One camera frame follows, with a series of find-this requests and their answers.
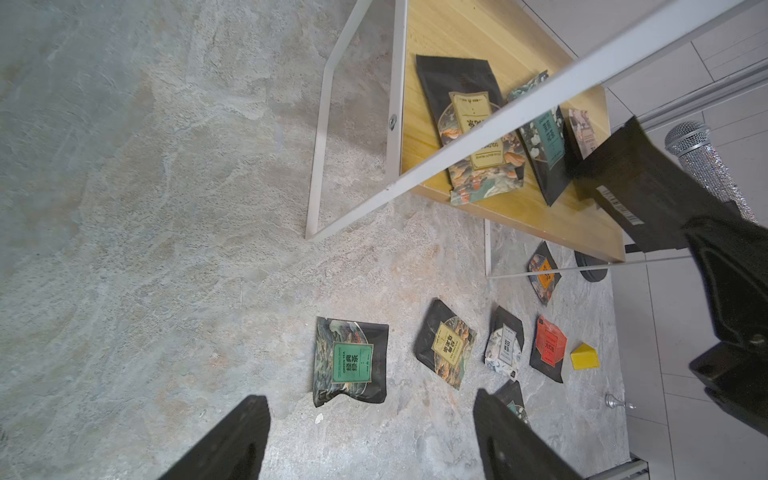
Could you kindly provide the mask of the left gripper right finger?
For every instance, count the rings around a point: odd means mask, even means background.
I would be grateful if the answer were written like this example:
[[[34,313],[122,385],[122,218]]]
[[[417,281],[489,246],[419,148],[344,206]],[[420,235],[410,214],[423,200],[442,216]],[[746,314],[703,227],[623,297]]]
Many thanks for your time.
[[[486,479],[581,479],[528,425],[485,389],[473,420]]]

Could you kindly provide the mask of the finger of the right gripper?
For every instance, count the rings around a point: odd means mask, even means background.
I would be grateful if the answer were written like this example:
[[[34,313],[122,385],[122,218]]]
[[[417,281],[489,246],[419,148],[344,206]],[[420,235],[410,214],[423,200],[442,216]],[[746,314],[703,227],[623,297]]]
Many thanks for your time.
[[[705,394],[725,413],[767,434],[767,362],[719,342],[689,364]]]
[[[767,352],[767,229],[740,217],[698,217],[683,235],[702,277],[715,336]]]

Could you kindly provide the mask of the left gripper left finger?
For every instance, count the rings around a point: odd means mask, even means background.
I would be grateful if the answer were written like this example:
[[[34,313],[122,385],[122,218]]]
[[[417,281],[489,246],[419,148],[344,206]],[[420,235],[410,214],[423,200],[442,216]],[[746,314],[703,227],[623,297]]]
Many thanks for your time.
[[[249,395],[160,479],[258,479],[270,426],[267,397]]]

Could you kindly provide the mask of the teal label tea bag floor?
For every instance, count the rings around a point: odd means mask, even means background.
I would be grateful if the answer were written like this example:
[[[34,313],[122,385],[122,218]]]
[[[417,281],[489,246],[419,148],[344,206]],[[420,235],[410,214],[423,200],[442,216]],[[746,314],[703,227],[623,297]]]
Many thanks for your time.
[[[529,424],[527,410],[525,408],[521,385],[517,380],[508,380],[493,396],[500,400],[512,413],[514,413],[526,425]]]

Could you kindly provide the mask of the red tea bag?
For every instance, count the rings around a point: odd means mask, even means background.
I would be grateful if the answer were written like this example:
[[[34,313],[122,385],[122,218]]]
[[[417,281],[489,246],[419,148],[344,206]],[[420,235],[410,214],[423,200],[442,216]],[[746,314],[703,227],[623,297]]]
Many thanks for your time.
[[[562,384],[562,366],[567,337],[552,322],[539,315],[535,322],[535,335],[530,366],[549,379]]]

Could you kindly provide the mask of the white label tea bag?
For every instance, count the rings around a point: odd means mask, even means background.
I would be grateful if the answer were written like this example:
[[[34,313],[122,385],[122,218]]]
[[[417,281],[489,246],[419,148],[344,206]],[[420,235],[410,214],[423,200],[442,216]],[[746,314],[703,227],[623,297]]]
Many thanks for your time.
[[[484,364],[509,380],[516,380],[524,343],[522,321],[503,307],[497,306],[491,316]]]

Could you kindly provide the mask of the yellow label tea bag floor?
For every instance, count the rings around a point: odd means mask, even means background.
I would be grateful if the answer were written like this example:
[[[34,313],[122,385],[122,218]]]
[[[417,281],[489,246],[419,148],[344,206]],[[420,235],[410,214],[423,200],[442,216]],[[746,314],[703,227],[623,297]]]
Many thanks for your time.
[[[476,338],[475,329],[435,298],[417,334],[413,353],[423,365],[459,390]]]

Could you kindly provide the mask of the green label tea bag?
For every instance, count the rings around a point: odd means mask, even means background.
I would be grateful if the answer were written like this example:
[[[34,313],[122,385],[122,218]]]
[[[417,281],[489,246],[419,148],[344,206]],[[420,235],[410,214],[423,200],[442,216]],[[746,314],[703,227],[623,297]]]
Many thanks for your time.
[[[387,324],[319,317],[316,322],[313,403],[339,395],[381,404],[387,397]]]

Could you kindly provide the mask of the small orange label tea bag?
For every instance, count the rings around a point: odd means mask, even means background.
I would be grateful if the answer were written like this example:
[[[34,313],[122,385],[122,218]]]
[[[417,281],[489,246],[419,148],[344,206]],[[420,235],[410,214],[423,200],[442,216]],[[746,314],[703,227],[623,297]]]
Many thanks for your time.
[[[542,241],[534,251],[528,261],[527,271],[535,272],[535,275],[530,275],[528,279],[539,302],[547,306],[561,279],[561,274],[545,241]]]

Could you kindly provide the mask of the teal label tea bag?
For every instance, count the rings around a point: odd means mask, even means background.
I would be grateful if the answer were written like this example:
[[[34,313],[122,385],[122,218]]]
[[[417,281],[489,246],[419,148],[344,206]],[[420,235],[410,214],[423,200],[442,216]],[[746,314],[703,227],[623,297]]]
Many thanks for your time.
[[[548,206],[557,201],[572,179],[570,168],[575,157],[564,123],[562,110],[556,106],[516,130]]]

